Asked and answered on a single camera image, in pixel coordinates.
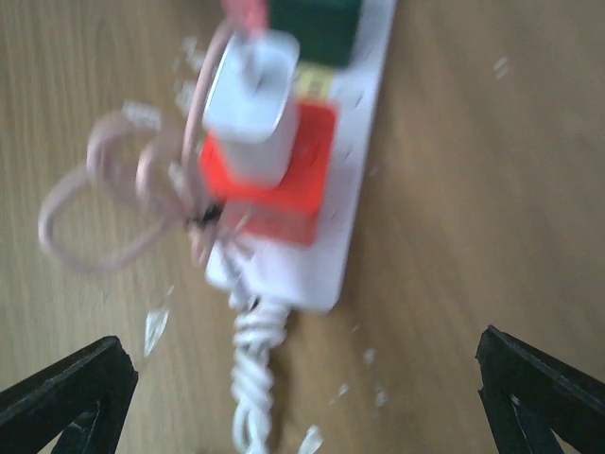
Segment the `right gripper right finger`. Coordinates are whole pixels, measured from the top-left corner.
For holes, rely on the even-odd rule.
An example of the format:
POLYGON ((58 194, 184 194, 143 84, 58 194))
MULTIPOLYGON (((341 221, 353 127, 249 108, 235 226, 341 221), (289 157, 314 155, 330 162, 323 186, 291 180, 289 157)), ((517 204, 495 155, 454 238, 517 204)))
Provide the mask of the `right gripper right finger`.
POLYGON ((475 359, 500 453, 604 451, 604 383, 490 325, 475 359))

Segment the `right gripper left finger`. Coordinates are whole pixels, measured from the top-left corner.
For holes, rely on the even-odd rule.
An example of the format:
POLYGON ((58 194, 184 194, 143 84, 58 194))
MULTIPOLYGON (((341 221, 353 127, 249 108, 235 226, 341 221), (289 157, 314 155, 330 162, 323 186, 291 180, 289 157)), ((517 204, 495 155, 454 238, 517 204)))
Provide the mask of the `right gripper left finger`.
POLYGON ((106 336, 1 392, 1 451, 116 451, 138 382, 120 339, 106 336))

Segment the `white charger with pink cable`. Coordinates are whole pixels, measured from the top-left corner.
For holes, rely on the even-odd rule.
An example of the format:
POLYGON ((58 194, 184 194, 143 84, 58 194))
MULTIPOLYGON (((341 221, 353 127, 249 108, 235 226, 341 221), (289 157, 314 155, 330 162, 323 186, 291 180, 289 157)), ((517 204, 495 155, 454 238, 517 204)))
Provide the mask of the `white charger with pink cable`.
POLYGON ((227 201, 199 170, 199 134, 215 139, 238 182, 271 189, 291 163, 299 115, 293 79, 300 46, 290 34, 247 31, 227 18, 209 42, 183 126, 161 115, 112 111, 91 128, 84 162, 66 174, 43 202, 42 249, 82 272, 109 272, 136 259, 171 227, 190 238, 195 264, 205 266, 217 243, 236 243, 224 222, 227 201), (80 191, 95 187, 155 215, 156 222, 125 248, 97 260, 81 258, 54 236, 57 216, 80 191))

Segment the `white multicolour power strip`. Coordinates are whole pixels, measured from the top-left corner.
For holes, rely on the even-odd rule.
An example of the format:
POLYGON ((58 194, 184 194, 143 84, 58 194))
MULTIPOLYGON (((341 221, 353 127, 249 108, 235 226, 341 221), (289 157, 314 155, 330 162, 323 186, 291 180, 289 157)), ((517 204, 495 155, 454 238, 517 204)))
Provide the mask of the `white multicolour power strip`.
POLYGON ((396 10, 394 1, 362 4, 354 69, 337 73, 331 90, 339 111, 327 186, 312 246, 253 238, 246 259, 215 247, 206 278, 230 293, 234 322, 233 444, 239 453, 268 453, 274 383, 272 349, 286 337, 294 310, 328 313, 337 304, 347 266, 377 99, 396 10))

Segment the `dark green dragon adapter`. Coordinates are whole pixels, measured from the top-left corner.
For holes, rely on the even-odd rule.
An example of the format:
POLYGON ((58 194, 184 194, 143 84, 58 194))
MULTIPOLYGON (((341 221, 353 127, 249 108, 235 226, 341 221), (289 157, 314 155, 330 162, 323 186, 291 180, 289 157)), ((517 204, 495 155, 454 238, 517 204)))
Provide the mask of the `dark green dragon adapter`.
POLYGON ((268 2, 272 29, 292 34, 300 59, 343 68, 353 55, 361 0, 276 0, 268 2))

